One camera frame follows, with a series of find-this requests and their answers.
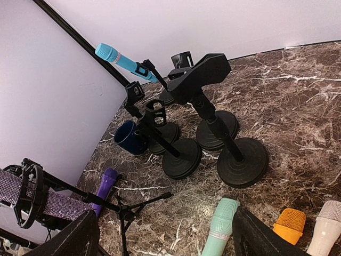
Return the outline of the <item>mint green microphone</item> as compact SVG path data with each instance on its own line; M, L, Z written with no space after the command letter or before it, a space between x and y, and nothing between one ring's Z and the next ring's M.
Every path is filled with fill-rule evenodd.
M221 256L223 254L233 233L232 221L239 206L240 202L230 198L220 200L213 214L208 238L201 255Z

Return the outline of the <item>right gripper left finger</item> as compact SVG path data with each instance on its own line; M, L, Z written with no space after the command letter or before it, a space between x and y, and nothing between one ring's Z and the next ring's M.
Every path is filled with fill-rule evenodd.
M97 255L99 225L93 210L88 210L51 240L29 251L31 256Z

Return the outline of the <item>silver glitter microphone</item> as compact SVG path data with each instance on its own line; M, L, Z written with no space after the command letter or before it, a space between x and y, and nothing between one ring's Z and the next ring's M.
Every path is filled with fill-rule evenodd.
M16 205L19 200L21 185L22 182L19 177L1 169L1 201ZM91 204L49 191L43 210L46 215L75 220L85 211L93 210L93 207Z

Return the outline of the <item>purple microphone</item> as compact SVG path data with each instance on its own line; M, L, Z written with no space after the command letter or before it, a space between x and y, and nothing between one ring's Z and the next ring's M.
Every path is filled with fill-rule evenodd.
M112 168L106 169L104 174L102 175L102 180L97 192L97 196L103 200L106 200L117 181L117 177L118 172L116 170Z

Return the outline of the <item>teal blue microphone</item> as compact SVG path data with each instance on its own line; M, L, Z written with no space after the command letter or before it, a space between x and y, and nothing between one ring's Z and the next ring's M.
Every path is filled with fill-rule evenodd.
M142 66L139 62L134 62L128 57L122 55L110 45L100 43L95 49L95 54L104 61L116 64L147 81L154 83L158 81L148 68Z

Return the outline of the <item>black round-base stand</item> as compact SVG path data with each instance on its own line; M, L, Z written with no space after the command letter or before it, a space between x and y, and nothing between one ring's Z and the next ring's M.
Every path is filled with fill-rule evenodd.
M224 148L232 142L238 132L238 120L229 113L226 122L216 115L215 106L206 97L202 88L206 85L218 84L225 80L231 72L229 62L223 53L208 53L203 56L182 76L168 83L168 91L176 103L191 103L199 116L205 121L207 128L197 129L196 139L200 146L207 148L205 142L209 135L214 136L221 144L215 149Z
M247 188L259 181L269 165L266 147L254 138L238 138L229 142L217 161L222 181L233 188Z
M198 168L202 150L195 140L179 138L170 144L147 126L141 124L141 128L150 137L149 150L155 155L163 154L162 168L168 177L181 180Z
M149 59L144 60L142 63L136 62L134 73L150 82L159 82L163 86L164 89L159 95L159 99L162 100L166 106L175 102L167 90L166 81L162 78L161 74L156 70L154 64Z
M145 97L145 93L139 82L132 82L125 87L127 99L124 108L129 114L143 124L155 131L156 135L168 143L173 143L180 138L180 128L166 118L165 103L160 99L153 99L145 104L144 113L141 113L135 105Z

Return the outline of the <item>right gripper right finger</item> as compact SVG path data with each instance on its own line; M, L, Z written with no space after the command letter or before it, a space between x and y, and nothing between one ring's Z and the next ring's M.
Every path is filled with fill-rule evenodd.
M237 208L232 221L237 256L305 256L306 252L286 242L247 208Z

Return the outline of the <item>black tripod shock-mount stand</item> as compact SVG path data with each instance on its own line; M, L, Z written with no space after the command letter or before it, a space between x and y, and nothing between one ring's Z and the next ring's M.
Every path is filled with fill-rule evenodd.
M35 221L38 221L48 229L62 230L67 224L73 221L43 213L43 207L46 206L48 192L53 191L75 200L91 204L92 206L99 205L116 212L120 221L123 255L129 255L126 243L126 231L143 208L150 203L172 197L172 193L164 193L159 197L132 206L123 204L121 197L117 197L117 204L114 205L93 193L82 191L47 173L40 164L28 158L23 159L21 165L10 165L3 170L19 177L22 182L19 200L16 205L1 201L2 204L9 205L13 208L18 225L21 228L29 229Z

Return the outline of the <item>pale pink microphone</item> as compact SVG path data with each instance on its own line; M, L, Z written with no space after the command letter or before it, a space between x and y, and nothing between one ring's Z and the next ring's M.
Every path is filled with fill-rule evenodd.
M340 202L326 201L316 218L309 255L327 256L340 236Z

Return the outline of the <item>orange microphone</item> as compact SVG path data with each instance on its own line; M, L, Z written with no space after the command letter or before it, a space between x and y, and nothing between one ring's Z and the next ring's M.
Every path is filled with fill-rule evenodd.
M306 215L297 209L286 208L273 225L273 231L286 242L296 245L303 235Z

